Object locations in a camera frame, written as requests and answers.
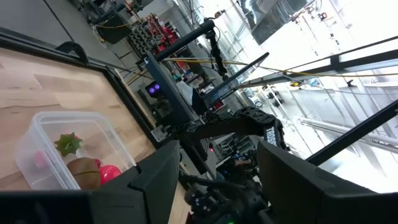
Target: black plastic cover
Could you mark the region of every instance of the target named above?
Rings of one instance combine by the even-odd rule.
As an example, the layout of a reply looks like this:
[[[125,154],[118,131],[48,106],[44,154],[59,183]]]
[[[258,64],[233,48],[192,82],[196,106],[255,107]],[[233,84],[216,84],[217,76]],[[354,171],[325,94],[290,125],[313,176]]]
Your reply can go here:
[[[268,142],[257,161],[277,223],[398,223],[398,194],[377,194]]]

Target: metal frame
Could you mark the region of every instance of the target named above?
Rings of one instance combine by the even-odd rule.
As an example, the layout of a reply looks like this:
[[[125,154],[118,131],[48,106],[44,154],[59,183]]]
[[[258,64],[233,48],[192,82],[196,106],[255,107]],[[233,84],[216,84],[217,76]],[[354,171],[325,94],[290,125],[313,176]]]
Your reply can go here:
[[[336,75],[348,72],[360,72],[365,70],[396,66],[398,65],[398,50],[396,49],[375,55],[369,55],[361,58],[347,60],[344,62],[342,62],[341,60],[344,58],[344,56],[349,55],[349,53],[351,52],[360,51],[362,49],[366,49],[369,47],[375,47],[379,44],[383,44],[397,39],[398,36],[392,37],[373,44],[365,45],[363,47],[358,47],[357,49],[349,50],[347,52],[332,55],[330,57],[316,60],[314,62],[306,63],[298,67],[290,68],[287,69],[286,71],[293,69],[296,71],[297,70],[301,71],[301,68],[302,69],[310,68],[302,71],[302,73],[311,73],[311,74],[322,73],[322,74]],[[283,82],[291,82],[292,80],[287,78],[285,75],[286,75],[285,72],[273,73],[265,77],[244,82],[240,86],[237,86],[237,88],[247,88],[248,85],[262,86],[262,85],[270,85],[270,84],[283,83]],[[299,74],[291,74],[289,75],[289,77],[294,78],[296,80],[316,78],[310,75],[299,75]]]
[[[120,97],[121,101],[137,121],[138,125],[144,131],[145,135],[151,141],[154,147],[158,149],[162,146],[162,144],[157,142],[151,134],[151,131],[154,127],[152,127],[148,118],[140,109],[134,98],[130,95],[127,87],[121,80],[121,77],[111,70],[111,68],[115,67],[109,67],[109,64],[104,64],[103,62],[99,63],[97,61],[93,61],[91,58],[88,63],[84,63],[78,56],[55,50],[54,48],[49,47],[48,44],[38,44],[37,42],[32,42],[30,39],[23,39],[23,35],[13,36],[3,33],[2,31],[3,29],[0,29],[1,48],[101,72],[107,81],[109,81],[109,84],[111,84],[115,92]]]
[[[355,143],[357,140],[361,139],[371,131],[378,128],[380,125],[395,117],[397,115],[397,112],[398,100],[383,108],[368,119],[364,120],[362,123],[358,124],[353,129],[342,135],[340,138],[325,146],[323,149],[314,153],[312,156],[308,157],[307,161],[316,166],[319,166],[320,164],[326,162],[328,159],[341,152],[343,149],[347,148],[348,146]]]

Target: white wall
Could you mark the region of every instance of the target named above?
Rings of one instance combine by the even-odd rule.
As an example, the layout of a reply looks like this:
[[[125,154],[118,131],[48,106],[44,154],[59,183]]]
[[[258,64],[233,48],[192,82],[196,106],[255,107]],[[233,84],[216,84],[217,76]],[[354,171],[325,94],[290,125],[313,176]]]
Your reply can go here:
[[[173,7],[172,0],[153,0],[149,5],[144,7],[141,12],[138,12],[138,16],[146,17],[150,13],[154,13],[160,16],[171,7]]]

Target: pipe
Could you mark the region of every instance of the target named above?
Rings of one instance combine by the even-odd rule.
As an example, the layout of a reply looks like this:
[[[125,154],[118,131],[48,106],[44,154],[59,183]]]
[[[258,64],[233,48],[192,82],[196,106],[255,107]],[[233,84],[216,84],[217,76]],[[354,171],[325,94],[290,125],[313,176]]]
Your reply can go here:
[[[317,126],[317,125],[314,125],[314,124],[309,124],[309,123],[304,123],[304,122],[302,124],[307,125],[307,126],[313,128],[313,129],[316,129],[316,130],[319,130],[319,131],[332,133],[332,134],[337,134],[337,135],[339,135],[339,137],[344,134],[344,133],[342,133],[340,131],[324,128],[324,127]],[[377,147],[379,149],[383,149],[385,151],[393,152],[393,153],[398,154],[398,149],[394,148],[394,147],[391,147],[391,146],[387,146],[387,145],[380,144],[380,143],[375,143],[375,142],[372,142],[372,141],[371,142],[367,142],[364,139],[360,139],[360,140],[358,140],[358,142],[361,142],[361,143],[364,143],[364,144],[368,144],[370,146]]]
[[[228,85],[229,83],[231,83],[231,81],[233,81],[235,78],[237,78],[238,76],[242,75],[244,72],[246,72],[249,68],[251,68],[253,65],[257,64],[258,62],[260,62],[261,60],[264,60],[265,58],[267,58],[269,55],[269,53],[265,53],[263,55],[261,55],[259,58],[255,59],[254,61],[252,61],[250,64],[246,65],[245,67],[243,67],[242,69],[240,69],[238,72],[236,72],[233,76],[229,77],[228,79],[226,79],[223,83],[221,83],[220,85],[216,86],[214,89],[212,89],[209,93],[207,93],[205,96],[203,96],[202,98],[204,100],[207,100],[209,98],[211,98],[212,96],[216,95],[220,89],[222,89],[223,87],[225,87],[226,85]]]
[[[342,127],[342,126],[338,126],[338,125],[334,125],[334,124],[330,124],[330,123],[326,123],[326,122],[321,122],[321,121],[317,121],[317,120],[309,119],[309,118],[300,118],[298,120],[305,124],[311,124],[311,125],[316,125],[316,126],[319,126],[322,128],[328,128],[331,130],[335,130],[341,134],[344,134],[350,130],[350,128],[346,128],[346,127]],[[373,134],[373,133],[369,133],[368,136],[371,139],[398,146],[398,139],[390,138],[387,136],[380,136],[378,134]]]
[[[174,52],[180,50],[183,46],[186,46],[190,42],[194,41],[198,37],[207,32],[211,31],[214,28],[215,24],[212,20],[207,20],[204,23],[200,24],[198,28],[193,30],[191,33],[181,37],[176,42],[174,42],[171,46],[167,47],[163,51],[159,52],[159,54],[155,55],[155,59],[159,62],[168,56],[174,54]]]

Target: floor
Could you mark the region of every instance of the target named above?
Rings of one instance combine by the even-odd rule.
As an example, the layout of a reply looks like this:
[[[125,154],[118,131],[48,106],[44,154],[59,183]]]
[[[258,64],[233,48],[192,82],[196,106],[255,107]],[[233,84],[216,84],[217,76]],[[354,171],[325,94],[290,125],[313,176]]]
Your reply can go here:
[[[130,46],[124,40],[104,47],[84,16],[69,0],[4,1],[0,7],[0,27],[52,46],[74,40],[85,49],[89,57],[123,68],[131,68],[137,61],[133,54],[121,60],[118,58],[130,51]],[[139,154],[136,159],[142,159],[149,154],[150,152]],[[185,223],[190,207],[183,199],[184,193],[184,189],[178,184],[169,223]]]

